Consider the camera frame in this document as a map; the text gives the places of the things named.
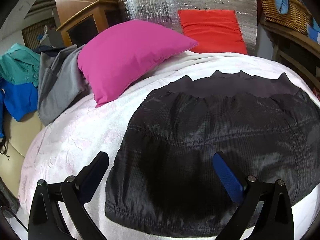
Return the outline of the beige mattress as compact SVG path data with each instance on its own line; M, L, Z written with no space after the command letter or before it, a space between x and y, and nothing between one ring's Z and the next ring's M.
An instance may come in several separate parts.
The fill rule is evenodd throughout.
M44 128L37 112L25 115L20 121L6 114L3 131L7 137L7 153L1 155L1 179L9 191L18 196L22 164L33 139Z

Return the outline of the silver foil insulation sheet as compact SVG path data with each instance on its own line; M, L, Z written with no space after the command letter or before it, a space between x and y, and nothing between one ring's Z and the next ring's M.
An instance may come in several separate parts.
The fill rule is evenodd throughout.
M257 0L118 0L125 20L144 20L182 32L179 10L233 10L247 52L254 54L257 38Z

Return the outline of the wooden shelf unit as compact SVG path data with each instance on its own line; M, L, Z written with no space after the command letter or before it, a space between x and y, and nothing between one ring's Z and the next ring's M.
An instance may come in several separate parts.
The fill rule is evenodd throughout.
M273 43L272 60L295 71L319 95L319 44L306 35L261 18Z

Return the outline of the blue garment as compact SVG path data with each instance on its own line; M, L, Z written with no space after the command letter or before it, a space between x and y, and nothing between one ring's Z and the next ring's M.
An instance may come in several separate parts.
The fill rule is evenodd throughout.
M37 110L37 88L32 83L13 85L1 78L1 139L3 132L3 112L20 121L26 114Z

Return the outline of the red pillow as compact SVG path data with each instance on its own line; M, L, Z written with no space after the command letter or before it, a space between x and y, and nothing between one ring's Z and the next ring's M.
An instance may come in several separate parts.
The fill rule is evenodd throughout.
M195 53L247 54L246 45L233 10L179 10L183 34L198 42Z

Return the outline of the wooden cabinet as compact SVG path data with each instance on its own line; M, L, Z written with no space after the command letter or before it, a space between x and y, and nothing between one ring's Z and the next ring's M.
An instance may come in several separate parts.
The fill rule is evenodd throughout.
M82 46L123 21L118 0L55 0L65 46Z

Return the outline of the white embossed bed blanket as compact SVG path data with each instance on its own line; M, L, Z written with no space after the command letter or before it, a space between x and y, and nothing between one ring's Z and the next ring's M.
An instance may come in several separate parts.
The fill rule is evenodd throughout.
M18 199L30 213L33 195L39 179L58 183L70 175L77 175L93 158L104 151L111 167L126 131L129 119L146 96L185 75L192 80L209 77L216 70L222 73L243 71L251 76L277 79L282 73L295 86L308 94L319 108L319 100L306 83L291 69L275 61L237 53L197 54L186 51L161 63L145 78L127 89L117 100L95 108L93 94L81 99L52 124L45 127L33 140L22 165ZM91 202L85 205L89 215L107 239L215 239L172 238L150 235L110 221L105 216L105 183L108 168ZM295 239L301 239L319 213L319 184L292 207Z

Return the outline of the grey garment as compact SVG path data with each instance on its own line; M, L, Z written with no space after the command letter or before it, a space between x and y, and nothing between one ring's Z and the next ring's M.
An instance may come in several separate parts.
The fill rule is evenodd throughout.
M41 53L37 112L44 126L88 92L88 83L78 67L82 48L72 45L56 56Z

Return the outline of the teal shirt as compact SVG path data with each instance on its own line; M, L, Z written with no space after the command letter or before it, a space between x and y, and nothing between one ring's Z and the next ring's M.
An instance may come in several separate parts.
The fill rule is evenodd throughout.
M40 54L21 44L14 44L1 55L1 78L13 85L39 84Z

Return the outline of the black quilted jacket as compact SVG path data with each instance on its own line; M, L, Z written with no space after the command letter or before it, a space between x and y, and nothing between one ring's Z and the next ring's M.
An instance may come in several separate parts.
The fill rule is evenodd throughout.
M105 215L138 231L216 236L236 210L212 166L282 179L291 204L319 184L319 107L289 81L244 72L151 91L129 121L106 182Z

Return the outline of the pink pillow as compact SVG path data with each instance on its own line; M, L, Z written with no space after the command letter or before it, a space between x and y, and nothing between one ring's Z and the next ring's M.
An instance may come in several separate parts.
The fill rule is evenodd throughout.
M116 100L131 83L164 60L197 44L162 25L132 20L114 25L90 40L79 53L78 67L100 107Z

